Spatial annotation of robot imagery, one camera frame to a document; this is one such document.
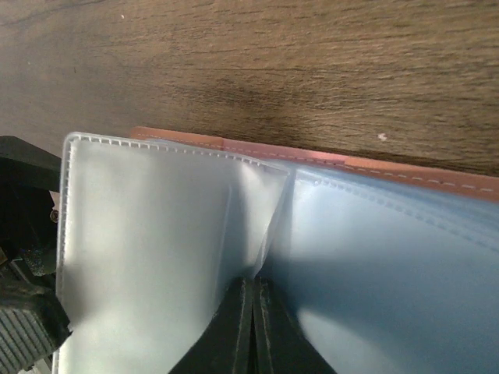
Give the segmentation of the pink leather card holder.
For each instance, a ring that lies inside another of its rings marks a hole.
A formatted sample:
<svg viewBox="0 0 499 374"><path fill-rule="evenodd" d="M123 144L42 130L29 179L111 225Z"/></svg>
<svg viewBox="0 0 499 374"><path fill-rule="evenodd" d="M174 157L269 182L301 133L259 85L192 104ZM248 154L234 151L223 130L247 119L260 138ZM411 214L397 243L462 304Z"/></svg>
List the pink leather card holder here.
<svg viewBox="0 0 499 374"><path fill-rule="evenodd" d="M170 373L236 278L336 373L498 370L498 180L137 127L64 142L55 373Z"/></svg>

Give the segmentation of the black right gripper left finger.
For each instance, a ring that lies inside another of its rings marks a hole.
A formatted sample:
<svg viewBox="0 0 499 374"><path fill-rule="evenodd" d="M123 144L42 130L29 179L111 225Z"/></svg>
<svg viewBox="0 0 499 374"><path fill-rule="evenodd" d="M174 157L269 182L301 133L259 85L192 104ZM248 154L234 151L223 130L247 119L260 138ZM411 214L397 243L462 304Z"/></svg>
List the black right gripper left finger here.
<svg viewBox="0 0 499 374"><path fill-rule="evenodd" d="M212 320L172 373L248 373L253 326L253 281L236 278Z"/></svg>

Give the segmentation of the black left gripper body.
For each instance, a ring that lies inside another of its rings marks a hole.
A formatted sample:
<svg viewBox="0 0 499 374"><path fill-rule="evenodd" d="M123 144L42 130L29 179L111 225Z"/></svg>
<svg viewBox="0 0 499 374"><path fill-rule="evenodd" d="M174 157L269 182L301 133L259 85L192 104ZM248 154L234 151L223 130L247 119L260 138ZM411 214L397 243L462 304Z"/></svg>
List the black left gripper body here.
<svg viewBox="0 0 499 374"><path fill-rule="evenodd" d="M55 290L58 211L52 191L1 184L1 281Z"/></svg>

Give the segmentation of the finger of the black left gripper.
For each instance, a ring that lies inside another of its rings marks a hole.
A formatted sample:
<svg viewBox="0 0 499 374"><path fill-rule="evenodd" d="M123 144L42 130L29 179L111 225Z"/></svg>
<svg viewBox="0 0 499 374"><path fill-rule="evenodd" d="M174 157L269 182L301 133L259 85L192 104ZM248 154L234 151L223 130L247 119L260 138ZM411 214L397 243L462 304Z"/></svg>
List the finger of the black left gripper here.
<svg viewBox="0 0 499 374"><path fill-rule="evenodd" d="M62 160L15 136L1 136L1 184L60 191Z"/></svg>
<svg viewBox="0 0 499 374"><path fill-rule="evenodd" d="M49 288L1 285L1 372L17 373L52 355L70 336L69 317Z"/></svg>

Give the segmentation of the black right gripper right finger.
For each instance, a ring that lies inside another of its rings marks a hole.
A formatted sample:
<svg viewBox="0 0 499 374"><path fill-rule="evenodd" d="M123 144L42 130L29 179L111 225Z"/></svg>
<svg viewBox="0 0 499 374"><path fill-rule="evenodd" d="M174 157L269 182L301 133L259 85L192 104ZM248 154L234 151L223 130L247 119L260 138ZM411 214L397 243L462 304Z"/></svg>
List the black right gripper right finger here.
<svg viewBox="0 0 499 374"><path fill-rule="evenodd" d="M333 373L333 368L306 339L271 280L254 283L253 331L257 373Z"/></svg>

